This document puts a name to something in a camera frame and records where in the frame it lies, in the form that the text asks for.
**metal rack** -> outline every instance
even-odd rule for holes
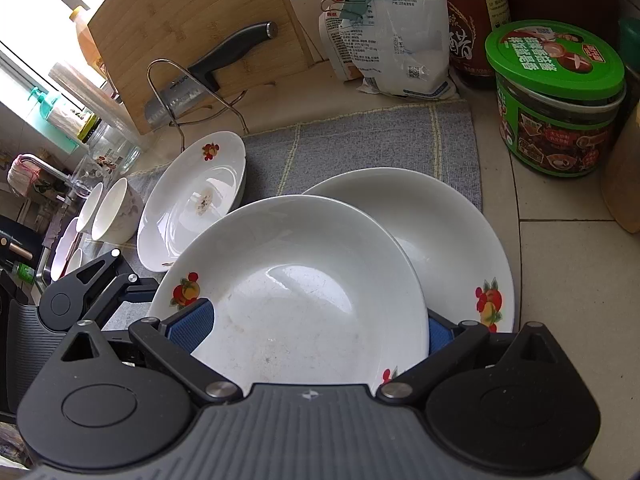
[[[171,61],[170,59],[164,59],[164,58],[159,58],[159,59],[155,59],[153,60],[151,63],[149,63],[149,66],[146,68],[146,80],[149,83],[149,86],[151,86],[151,89],[154,93],[154,95],[156,96],[156,99],[158,99],[158,101],[160,101],[160,104],[164,107],[164,110],[168,113],[169,117],[171,118],[171,122],[169,122],[169,126],[174,126],[175,128],[178,129],[178,133],[180,133],[180,152],[184,151],[184,132],[182,131],[181,126],[184,126],[186,124],[199,124],[199,123],[203,123],[204,121],[209,121],[215,117],[218,117],[222,112],[224,112],[225,110],[231,110],[233,113],[236,114],[236,116],[238,117],[238,119],[240,119],[240,122],[242,123],[242,130],[244,131],[245,135],[249,134],[249,128],[246,125],[246,122],[244,121],[244,117],[242,116],[242,114],[234,107],[234,105],[240,101],[240,99],[242,99],[245,94],[246,94],[246,90],[244,90],[236,99],[234,99],[233,101],[231,101],[230,103],[227,102],[225,99],[223,99],[222,97],[220,97],[216,92],[213,92],[211,90],[209,90],[206,86],[202,85],[202,87],[214,98],[217,99],[217,101],[220,102],[220,104],[222,104],[224,106],[224,108],[222,108],[222,110],[217,111],[216,113],[214,113],[212,116],[209,116],[205,119],[200,119],[197,121],[188,121],[188,122],[184,122],[184,123],[179,123],[178,120],[175,117],[174,112],[171,110],[171,107],[164,101],[164,99],[162,99],[160,93],[158,92],[158,89],[156,89],[156,86],[154,85],[152,79],[151,79],[151,67],[157,63],[168,63],[174,67],[176,67],[180,72],[182,72],[185,76],[187,76],[189,79],[195,81],[198,84],[201,84],[196,78],[194,78],[193,75],[191,75],[191,73],[185,69],[184,67],[182,67],[181,65],[177,64],[176,62]]]

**gray cloth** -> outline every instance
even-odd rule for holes
[[[419,103],[302,123],[244,137],[246,188],[242,204],[300,193],[351,170],[393,166],[420,171],[458,190],[482,207],[476,136],[465,101]],[[144,202],[168,167],[134,173],[130,184]],[[113,246],[86,240],[87,259]],[[158,281],[164,274],[142,267],[135,237],[121,246],[132,269]],[[123,304],[105,326],[125,328],[146,315],[148,304]]]

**bowl with floral pattern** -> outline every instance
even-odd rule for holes
[[[193,356],[238,384],[364,383],[375,393],[429,348],[420,283],[367,214],[319,196],[253,202],[178,257],[149,312],[207,298],[209,336]]]
[[[215,132],[194,142],[154,187],[138,226],[138,257],[166,272],[195,238],[238,207],[245,180],[244,142]]]
[[[454,323],[479,321],[491,332],[513,331],[507,256],[480,210],[451,186],[417,171],[367,168],[329,178],[304,194],[349,203],[386,228],[411,260],[434,312]]]

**cutting board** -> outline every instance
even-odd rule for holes
[[[602,171],[602,197],[623,229],[640,232],[640,103],[626,120]]]
[[[105,66],[141,134],[151,130],[144,107],[153,97],[146,68],[158,58],[189,66],[236,30],[274,21],[278,36],[240,61],[217,70],[220,94],[230,96],[312,63],[302,28],[289,0],[105,0],[89,22]],[[152,68],[158,89],[180,74],[163,63]],[[206,102],[216,103],[211,97]]]

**tile countertop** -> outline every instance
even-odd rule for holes
[[[358,92],[359,84],[338,81],[327,62],[319,63],[276,86],[251,89],[238,109],[255,133],[406,102]],[[627,479],[640,470],[640,237],[612,220],[598,172],[561,180],[529,170],[502,143],[495,93],[458,87],[478,140],[483,213],[509,259],[520,321],[550,328],[600,406],[602,426],[587,468],[597,478]],[[197,110],[188,120],[208,114]],[[188,146],[216,130],[240,129],[227,112],[183,131]],[[154,148],[141,156],[137,171],[178,155],[176,130],[152,135]]]

